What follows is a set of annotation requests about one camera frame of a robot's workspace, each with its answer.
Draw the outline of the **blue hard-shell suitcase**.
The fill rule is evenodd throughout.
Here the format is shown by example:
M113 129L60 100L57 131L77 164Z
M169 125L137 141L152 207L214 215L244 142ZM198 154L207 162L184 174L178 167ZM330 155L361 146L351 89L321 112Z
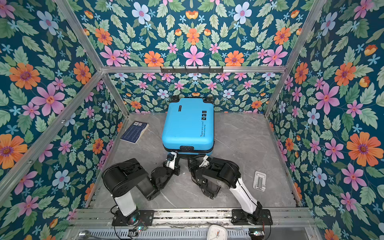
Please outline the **blue hard-shell suitcase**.
M167 152L210 155L215 144L215 113L212 97L173 96L162 133Z

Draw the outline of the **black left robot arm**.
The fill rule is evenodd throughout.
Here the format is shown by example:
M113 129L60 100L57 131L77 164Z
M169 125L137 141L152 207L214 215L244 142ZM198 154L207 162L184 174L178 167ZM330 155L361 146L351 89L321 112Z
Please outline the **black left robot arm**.
M172 176L179 174L179 159L171 160L170 157L150 174L135 158L108 167L102 179L118 207L113 213L112 226L134 226L141 221L141 213L131 193L133 188L138 188L150 201L160 194Z

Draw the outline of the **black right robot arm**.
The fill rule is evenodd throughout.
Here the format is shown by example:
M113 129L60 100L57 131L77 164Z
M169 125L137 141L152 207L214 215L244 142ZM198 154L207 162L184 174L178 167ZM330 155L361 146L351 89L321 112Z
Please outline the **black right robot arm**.
M236 163L207 155L191 155L187 161L192 181L206 197L214 199L221 189L228 189L237 199L243 216L233 218L233 223L242 221L256 225L261 220L263 206L245 186Z

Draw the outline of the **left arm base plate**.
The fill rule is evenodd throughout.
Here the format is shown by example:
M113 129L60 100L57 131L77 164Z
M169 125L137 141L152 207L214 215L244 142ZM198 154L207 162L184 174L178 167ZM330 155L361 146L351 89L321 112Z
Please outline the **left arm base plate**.
M136 209L130 215L124 216L120 210L114 213L113 227L138 227L151 226L154 220L155 211Z

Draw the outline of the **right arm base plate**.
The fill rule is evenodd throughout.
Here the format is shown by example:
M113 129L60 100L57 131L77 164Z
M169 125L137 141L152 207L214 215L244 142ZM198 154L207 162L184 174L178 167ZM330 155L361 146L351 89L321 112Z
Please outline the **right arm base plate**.
M231 223L236 226L271 226L273 225L273 219L269 209L262 209L258 215L246 213L242 209L233 209Z

